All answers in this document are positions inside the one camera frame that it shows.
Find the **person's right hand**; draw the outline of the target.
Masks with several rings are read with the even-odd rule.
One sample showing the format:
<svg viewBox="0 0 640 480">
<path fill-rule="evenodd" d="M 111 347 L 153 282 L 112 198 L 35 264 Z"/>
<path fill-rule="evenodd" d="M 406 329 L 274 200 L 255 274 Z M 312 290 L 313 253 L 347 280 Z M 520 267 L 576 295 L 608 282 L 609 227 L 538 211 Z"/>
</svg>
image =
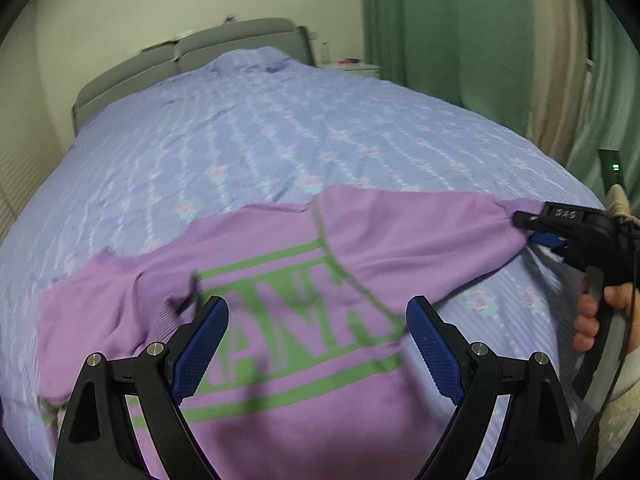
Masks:
<svg viewBox="0 0 640 480">
<path fill-rule="evenodd" d="M 580 295 L 576 304 L 576 318 L 574 321 L 575 336 L 573 344 L 576 350 L 586 352 L 594 344 L 594 338 L 600 330 L 597 320 L 599 301 L 588 294 L 589 281 L 585 278 L 580 286 Z M 626 311 L 631 314 L 631 333 L 628 339 L 627 352 L 634 352 L 639 348 L 639 291 L 633 284 L 626 283 L 618 286 L 608 286 L 602 298 L 615 310 Z"/>
</svg>

